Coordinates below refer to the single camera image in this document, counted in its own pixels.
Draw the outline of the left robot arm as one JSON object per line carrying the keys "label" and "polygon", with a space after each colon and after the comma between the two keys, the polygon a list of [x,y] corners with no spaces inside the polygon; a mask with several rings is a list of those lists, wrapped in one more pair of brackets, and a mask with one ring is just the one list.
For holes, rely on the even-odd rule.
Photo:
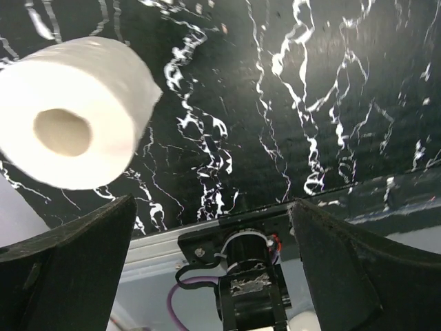
{"label": "left robot arm", "polygon": [[[137,214],[133,196],[1,249],[2,330],[104,330]],[[440,255],[378,236],[303,199],[285,209],[322,330],[439,330]],[[211,288],[225,330],[288,330],[279,232],[264,215],[179,237],[209,241],[175,276]]]}

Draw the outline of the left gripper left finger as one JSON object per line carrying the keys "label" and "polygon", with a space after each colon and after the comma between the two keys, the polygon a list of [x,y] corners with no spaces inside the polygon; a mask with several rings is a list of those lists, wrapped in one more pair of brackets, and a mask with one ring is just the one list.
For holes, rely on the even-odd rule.
{"label": "left gripper left finger", "polygon": [[119,197],[1,248],[2,330],[105,330],[137,206]]}

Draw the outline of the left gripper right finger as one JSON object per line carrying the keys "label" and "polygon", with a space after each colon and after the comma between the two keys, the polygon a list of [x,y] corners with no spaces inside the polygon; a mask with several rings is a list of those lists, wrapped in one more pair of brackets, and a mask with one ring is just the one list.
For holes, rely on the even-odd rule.
{"label": "left gripper right finger", "polygon": [[439,330],[440,255],[295,199],[293,236],[322,330]]}

